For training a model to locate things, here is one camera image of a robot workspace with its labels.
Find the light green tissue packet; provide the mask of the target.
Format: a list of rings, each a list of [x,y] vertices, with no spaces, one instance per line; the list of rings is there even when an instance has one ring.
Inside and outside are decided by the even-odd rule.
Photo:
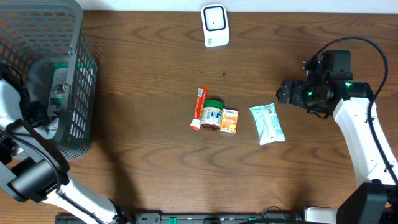
[[[253,106],[250,108],[259,135],[259,145],[286,141],[275,104]]]

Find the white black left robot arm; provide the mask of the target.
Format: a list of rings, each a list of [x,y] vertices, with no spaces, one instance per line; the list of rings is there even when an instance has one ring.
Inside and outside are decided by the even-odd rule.
[[[43,104],[31,101],[21,73],[1,64],[1,188],[18,202],[55,205],[85,223],[135,223],[73,178],[67,160],[35,130],[49,122]]]

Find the red stick sachet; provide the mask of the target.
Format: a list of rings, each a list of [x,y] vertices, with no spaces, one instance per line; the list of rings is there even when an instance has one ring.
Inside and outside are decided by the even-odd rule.
[[[192,130],[200,130],[203,105],[207,99],[208,91],[209,89],[207,87],[199,87],[198,89],[194,117],[192,122],[190,123],[190,129]]]

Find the orange snack packet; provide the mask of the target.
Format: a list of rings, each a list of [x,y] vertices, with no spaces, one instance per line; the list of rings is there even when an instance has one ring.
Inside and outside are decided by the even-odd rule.
[[[238,110],[223,109],[220,131],[235,134],[238,123]]]

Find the green lid jar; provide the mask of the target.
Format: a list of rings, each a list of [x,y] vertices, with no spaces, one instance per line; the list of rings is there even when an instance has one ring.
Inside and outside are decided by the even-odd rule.
[[[218,100],[206,100],[203,104],[201,127],[209,131],[221,128],[224,104]]]

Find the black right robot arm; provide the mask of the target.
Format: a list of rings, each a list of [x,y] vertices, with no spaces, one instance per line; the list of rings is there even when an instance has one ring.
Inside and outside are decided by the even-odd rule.
[[[307,109],[320,118],[332,116],[341,129],[356,177],[356,190],[338,207],[307,207],[303,218],[315,223],[395,223],[397,159],[381,128],[373,93],[366,82],[325,83],[284,80],[279,103]]]

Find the tall green white packet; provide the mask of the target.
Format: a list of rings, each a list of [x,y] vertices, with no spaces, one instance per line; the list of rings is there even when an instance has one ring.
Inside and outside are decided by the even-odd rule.
[[[35,128],[35,130],[45,139],[52,139],[58,129],[62,97],[65,92],[63,85],[66,83],[67,72],[68,65],[66,63],[55,64],[52,88],[49,94],[49,103],[47,107],[47,115],[49,117],[50,124]]]

